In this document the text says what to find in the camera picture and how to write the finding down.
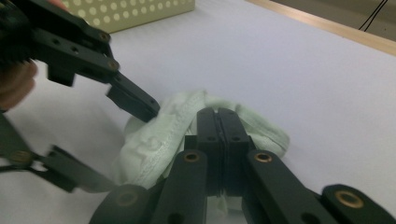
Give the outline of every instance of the white cloth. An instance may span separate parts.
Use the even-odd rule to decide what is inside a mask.
[[[257,148],[283,156],[289,137],[250,109],[211,96],[206,91],[179,93],[162,103],[157,118],[148,123],[131,118],[125,128],[125,145],[112,165],[118,184],[135,184],[145,188],[167,175],[176,154],[183,150],[184,136],[196,134],[196,113],[206,107],[235,111]]]

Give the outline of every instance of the human hand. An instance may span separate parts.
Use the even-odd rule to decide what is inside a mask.
[[[48,0],[66,10],[61,0]],[[37,66],[33,62],[18,63],[0,71],[0,110],[9,110],[20,103],[35,85]]]

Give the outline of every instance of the white table surface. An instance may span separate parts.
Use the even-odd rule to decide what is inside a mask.
[[[158,101],[206,89],[251,107],[289,134],[283,161],[306,187],[343,183],[396,216],[394,56],[242,0],[197,0],[193,12],[112,38],[121,72]],[[7,116],[37,153],[57,145],[109,175],[129,115],[107,85],[78,77],[67,88],[39,68],[34,92]],[[105,196],[2,174],[0,223],[85,224]]]

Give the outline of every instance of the screw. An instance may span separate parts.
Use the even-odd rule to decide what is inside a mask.
[[[110,39],[110,36],[109,36],[108,34],[106,34],[106,33],[103,33],[103,32],[99,34],[99,37],[100,37],[102,40],[105,40],[105,41],[107,41],[107,40]]]
[[[138,195],[136,192],[129,190],[129,191],[124,191],[119,194],[117,197],[117,205],[120,207],[126,207],[133,205],[134,203],[137,202]]]
[[[121,78],[120,76],[116,76],[115,79],[116,79],[118,82],[121,82],[121,81],[122,81],[122,78]]]
[[[272,161],[272,157],[266,153],[260,152],[257,153],[254,156],[254,159],[256,159],[256,161],[260,161],[260,162],[270,162]]]
[[[29,151],[16,151],[9,158],[15,162],[26,163],[32,160],[32,153]]]
[[[184,156],[184,161],[196,162],[198,160],[199,160],[199,156],[196,153],[188,153],[187,155]]]
[[[363,200],[353,192],[347,190],[338,190],[335,192],[335,198],[341,204],[351,208],[362,208],[364,206]]]
[[[117,63],[117,62],[114,61],[114,60],[109,61],[109,62],[108,62],[108,66],[109,66],[111,69],[114,69],[114,70],[118,70],[118,69],[120,68],[120,64]]]

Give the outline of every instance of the perforated board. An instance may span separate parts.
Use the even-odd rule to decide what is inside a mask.
[[[114,33],[194,10],[195,0],[63,0],[73,15]]]

